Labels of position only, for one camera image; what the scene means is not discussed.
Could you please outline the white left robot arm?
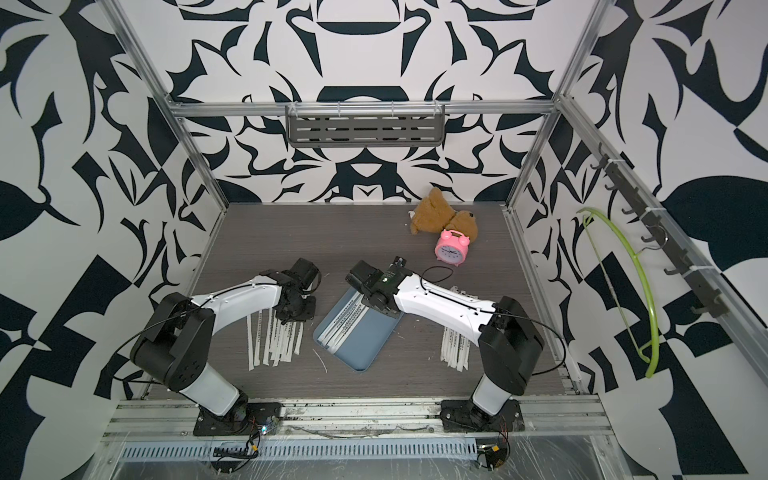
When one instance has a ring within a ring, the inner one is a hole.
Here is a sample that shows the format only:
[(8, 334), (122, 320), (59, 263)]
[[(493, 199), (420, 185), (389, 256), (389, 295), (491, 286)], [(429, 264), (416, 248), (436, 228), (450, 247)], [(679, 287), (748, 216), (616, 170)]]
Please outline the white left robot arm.
[(282, 323), (314, 317), (318, 267), (300, 258), (287, 270), (265, 270), (250, 280), (193, 297), (166, 295), (137, 335), (130, 361), (167, 389), (217, 420), (242, 423), (248, 397), (208, 363), (216, 333), (263, 310)]

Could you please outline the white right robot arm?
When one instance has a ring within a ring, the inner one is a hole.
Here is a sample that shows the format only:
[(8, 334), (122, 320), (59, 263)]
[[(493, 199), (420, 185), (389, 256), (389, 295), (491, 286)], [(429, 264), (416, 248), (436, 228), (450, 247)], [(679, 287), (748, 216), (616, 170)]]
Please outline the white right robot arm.
[(537, 322), (510, 297), (493, 302), (445, 289), (408, 269), (402, 257), (384, 271), (359, 261), (346, 282), (362, 295), (366, 306), (382, 314), (430, 320), (478, 348), (483, 374), (465, 407), (443, 410), (445, 420), (478, 429), (523, 395), (536, 373), (544, 339)]

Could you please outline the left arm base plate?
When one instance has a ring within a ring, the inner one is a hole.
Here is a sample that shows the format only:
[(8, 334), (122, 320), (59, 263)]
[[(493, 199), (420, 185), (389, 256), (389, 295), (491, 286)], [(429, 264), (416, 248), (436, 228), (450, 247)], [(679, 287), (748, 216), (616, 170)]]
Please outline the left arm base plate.
[(238, 402), (233, 410), (217, 416), (204, 407), (199, 408), (193, 429), (196, 437), (266, 435), (279, 424), (283, 407), (279, 402)]

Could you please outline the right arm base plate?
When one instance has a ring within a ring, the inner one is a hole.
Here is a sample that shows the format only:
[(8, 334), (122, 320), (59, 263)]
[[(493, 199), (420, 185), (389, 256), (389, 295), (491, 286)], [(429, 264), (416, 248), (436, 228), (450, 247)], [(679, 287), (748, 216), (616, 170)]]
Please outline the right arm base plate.
[(471, 400), (443, 400), (439, 418), (443, 430), (449, 433), (467, 432), (522, 432), (525, 430), (523, 414), (517, 400), (508, 400), (495, 415), (477, 407)]

